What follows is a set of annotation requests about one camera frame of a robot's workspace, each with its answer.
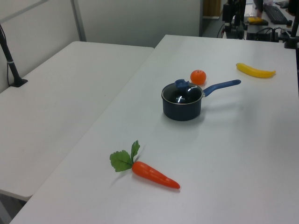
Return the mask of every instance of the floor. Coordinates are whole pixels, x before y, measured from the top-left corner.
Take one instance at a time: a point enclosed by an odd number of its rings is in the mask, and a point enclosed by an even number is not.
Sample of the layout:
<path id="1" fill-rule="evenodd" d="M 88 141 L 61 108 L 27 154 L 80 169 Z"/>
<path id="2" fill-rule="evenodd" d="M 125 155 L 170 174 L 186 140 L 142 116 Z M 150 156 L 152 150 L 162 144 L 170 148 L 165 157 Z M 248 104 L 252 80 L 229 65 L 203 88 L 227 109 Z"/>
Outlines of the floor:
<path id="1" fill-rule="evenodd" d="M 0 224 L 9 224 L 26 202 L 0 194 Z"/>
<path id="2" fill-rule="evenodd" d="M 226 2 L 227 2 L 227 0 L 221 0 L 221 12 L 223 9 L 223 4 L 225 4 Z M 217 20 L 203 19 L 202 36 L 216 38 L 217 33 L 223 24 L 224 24 L 224 22 L 222 21 L 222 13 L 221 13 L 219 19 L 217 19 Z"/>

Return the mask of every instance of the banana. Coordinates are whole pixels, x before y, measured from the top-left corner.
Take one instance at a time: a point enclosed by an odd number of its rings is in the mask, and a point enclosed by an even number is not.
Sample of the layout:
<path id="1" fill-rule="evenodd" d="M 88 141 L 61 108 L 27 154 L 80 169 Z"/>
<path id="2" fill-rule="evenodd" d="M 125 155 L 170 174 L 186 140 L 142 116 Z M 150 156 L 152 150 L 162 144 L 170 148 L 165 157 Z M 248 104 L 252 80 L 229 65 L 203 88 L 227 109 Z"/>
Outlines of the banana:
<path id="1" fill-rule="evenodd" d="M 241 72 L 244 72 L 247 75 L 258 77 L 258 78 L 270 78 L 276 73 L 276 71 L 258 70 L 248 65 L 245 65 L 243 63 L 237 63 L 236 66 L 237 69 L 240 70 Z"/>

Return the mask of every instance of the carrot leaves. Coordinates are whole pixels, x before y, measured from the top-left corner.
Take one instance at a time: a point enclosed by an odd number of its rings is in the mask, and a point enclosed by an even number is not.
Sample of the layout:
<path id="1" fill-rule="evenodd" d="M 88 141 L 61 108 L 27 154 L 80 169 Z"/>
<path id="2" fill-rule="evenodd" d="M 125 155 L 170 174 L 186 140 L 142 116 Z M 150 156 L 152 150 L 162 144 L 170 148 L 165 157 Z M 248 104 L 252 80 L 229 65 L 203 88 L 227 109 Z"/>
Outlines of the carrot leaves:
<path id="1" fill-rule="evenodd" d="M 140 148 L 140 145 L 138 144 L 138 140 L 133 143 L 132 149 L 131 149 L 131 161 L 132 164 L 134 163 L 133 158 L 137 155 L 138 149 Z"/>
<path id="2" fill-rule="evenodd" d="M 115 152 L 110 155 L 111 165 L 115 169 L 116 172 L 125 171 L 127 169 L 131 169 L 134 163 L 133 158 L 137 155 L 138 149 L 140 145 L 138 144 L 138 140 L 135 141 L 132 145 L 131 149 L 131 157 L 127 151 L 122 150 L 121 152 Z"/>

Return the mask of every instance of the pot lid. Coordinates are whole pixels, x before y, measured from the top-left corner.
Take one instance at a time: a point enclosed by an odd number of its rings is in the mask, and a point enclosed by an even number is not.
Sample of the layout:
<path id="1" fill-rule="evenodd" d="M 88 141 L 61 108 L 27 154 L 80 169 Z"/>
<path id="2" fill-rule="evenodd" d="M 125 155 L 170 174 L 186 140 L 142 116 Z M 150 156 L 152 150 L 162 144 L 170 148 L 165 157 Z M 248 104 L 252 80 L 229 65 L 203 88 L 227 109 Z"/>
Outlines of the pot lid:
<path id="1" fill-rule="evenodd" d="M 202 89 L 189 81 L 179 79 L 172 84 L 164 87 L 162 98 L 175 104 L 190 104 L 202 98 Z"/>

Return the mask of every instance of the blue pot handle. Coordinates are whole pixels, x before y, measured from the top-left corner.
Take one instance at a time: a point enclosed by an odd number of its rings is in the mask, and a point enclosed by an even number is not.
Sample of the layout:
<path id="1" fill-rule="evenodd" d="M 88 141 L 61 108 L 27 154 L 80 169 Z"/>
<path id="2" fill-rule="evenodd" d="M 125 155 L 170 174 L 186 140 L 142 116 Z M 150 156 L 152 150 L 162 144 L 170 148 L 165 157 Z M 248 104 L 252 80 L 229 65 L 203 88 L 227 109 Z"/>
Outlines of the blue pot handle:
<path id="1" fill-rule="evenodd" d="M 215 85 L 211 85 L 210 87 L 207 87 L 204 90 L 204 97 L 207 97 L 208 95 L 211 94 L 211 92 L 217 90 L 217 89 L 222 89 L 225 87 L 230 87 L 233 85 L 238 85 L 241 83 L 241 80 L 236 79 L 236 80 L 232 80 L 232 81 L 228 81 L 228 82 L 224 82 L 224 83 L 219 83 L 219 84 L 215 84 Z"/>

